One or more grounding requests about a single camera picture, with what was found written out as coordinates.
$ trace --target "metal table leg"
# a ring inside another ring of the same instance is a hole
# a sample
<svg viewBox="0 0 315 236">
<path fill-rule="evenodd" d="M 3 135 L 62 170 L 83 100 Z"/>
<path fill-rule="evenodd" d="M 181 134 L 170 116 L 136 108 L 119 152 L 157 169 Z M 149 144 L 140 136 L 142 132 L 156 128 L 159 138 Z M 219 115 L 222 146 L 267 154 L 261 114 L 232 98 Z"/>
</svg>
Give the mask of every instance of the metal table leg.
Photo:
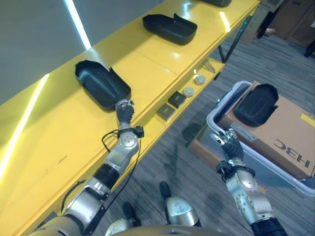
<svg viewBox="0 0 315 236">
<path fill-rule="evenodd" d="M 227 60 L 230 58 L 230 56 L 231 56 L 232 52 L 234 51 L 234 49 L 235 49 L 235 47 L 236 47 L 238 41 L 240 41 L 240 38 L 242 37 L 244 31 L 246 30 L 246 27 L 248 26 L 248 24 L 249 24 L 251 18 L 252 18 L 252 16 L 248 16 L 248 17 L 245 19 L 244 23 L 242 24 L 242 27 L 241 27 L 240 30 L 238 31 L 238 33 L 237 33 L 237 35 L 236 35 L 236 37 L 235 37 L 235 39 L 234 39 L 234 41 L 233 41 L 233 43 L 232 43 L 230 49 L 228 50 L 226 56 L 224 56 L 222 47 L 221 47 L 221 45 L 219 45 L 218 49 L 219 49 L 220 56 L 221 56 L 221 60 L 222 60 L 223 63 L 226 63 Z"/>
</svg>

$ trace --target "round gray puck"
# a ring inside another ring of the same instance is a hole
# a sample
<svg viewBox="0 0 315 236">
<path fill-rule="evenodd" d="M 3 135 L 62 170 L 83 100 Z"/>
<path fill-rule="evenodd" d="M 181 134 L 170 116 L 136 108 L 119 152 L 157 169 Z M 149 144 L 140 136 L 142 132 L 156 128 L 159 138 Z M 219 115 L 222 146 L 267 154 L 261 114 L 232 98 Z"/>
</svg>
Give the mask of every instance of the round gray puck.
<svg viewBox="0 0 315 236">
<path fill-rule="evenodd" d="M 203 75 L 198 75 L 198 76 L 196 76 L 194 81 L 197 85 L 202 85 L 206 82 L 206 77 L 204 77 Z"/>
<path fill-rule="evenodd" d="M 186 97 L 191 97 L 194 94 L 194 90 L 192 87 L 186 87 L 184 88 L 183 93 Z"/>
</svg>

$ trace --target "small black box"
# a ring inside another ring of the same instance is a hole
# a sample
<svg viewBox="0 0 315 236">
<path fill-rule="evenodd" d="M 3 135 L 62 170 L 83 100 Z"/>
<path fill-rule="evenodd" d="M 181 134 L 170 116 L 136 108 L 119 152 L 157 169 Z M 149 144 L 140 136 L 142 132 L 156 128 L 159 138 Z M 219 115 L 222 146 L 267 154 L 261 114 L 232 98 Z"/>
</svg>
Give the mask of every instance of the small black box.
<svg viewBox="0 0 315 236">
<path fill-rule="evenodd" d="M 168 121 L 168 119 L 172 116 L 175 109 L 171 106 L 167 105 L 166 103 L 163 104 L 163 106 L 158 109 L 157 114 L 165 121 Z"/>
<path fill-rule="evenodd" d="M 176 108 L 179 108 L 180 105 L 186 100 L 186 97 L 180 92 L 175 92 L 169 99 L 168 102 Z"/>
</svg>

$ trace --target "yellow table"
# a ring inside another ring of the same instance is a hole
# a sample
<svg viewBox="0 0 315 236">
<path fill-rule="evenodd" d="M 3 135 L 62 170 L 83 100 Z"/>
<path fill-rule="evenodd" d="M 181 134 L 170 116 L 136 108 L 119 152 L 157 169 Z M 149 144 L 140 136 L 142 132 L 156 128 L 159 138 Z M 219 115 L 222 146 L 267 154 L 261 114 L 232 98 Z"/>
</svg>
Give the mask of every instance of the yellow table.
<svg viewBox="0 0 315 236">
<path fill-rule="evenodd" d="M 82 89 L 74 77 L 77 62 L 89 59 L 111 66 L 131 87 L 132 125 L 145 129 L 141 159 L 223 69 L 224 64 L 213 59 L 208 60 L 215 73 L 201 65 L 229 35 L 220 11 L 233 29 L 258 3 L 233 0 L 229 7 L 218 8 L 197 0 L 167 0 L 148 14 L 176 12 L 195 22 L 198 29 L 188 45 L 179 46 L 146 31 L 139 17 L 1 105 L 0 235 L 29 234 L 50 212 L 58 212 L 65 192 L 92 175 L 106 156 L 100 138 L 117 128 L 116 114 L 103 111 Z M 194 84 L 195 72 L 206 77 L 205 84 Z M 168 122 L 158 117 L 157 109 L 170 95 L 187 86 L 194 88 L 193 97 Z M 116 186 L 134 161 L 135 157 Z"/>
</svg>

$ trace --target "wooden cabinet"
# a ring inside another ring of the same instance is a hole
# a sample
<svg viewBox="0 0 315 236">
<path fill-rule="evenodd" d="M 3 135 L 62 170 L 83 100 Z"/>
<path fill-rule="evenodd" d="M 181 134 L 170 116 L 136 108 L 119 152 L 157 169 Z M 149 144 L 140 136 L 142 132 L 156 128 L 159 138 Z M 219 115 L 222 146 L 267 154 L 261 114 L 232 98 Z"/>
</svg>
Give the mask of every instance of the wooden cabinet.
<svg viewBox="0 0 315 236">
<path fill-rule="evenodd" d="M 309 46 L 315 39 L 314 0 L 286 0 L 270 27 L 285 40 Z"/>
</svg>

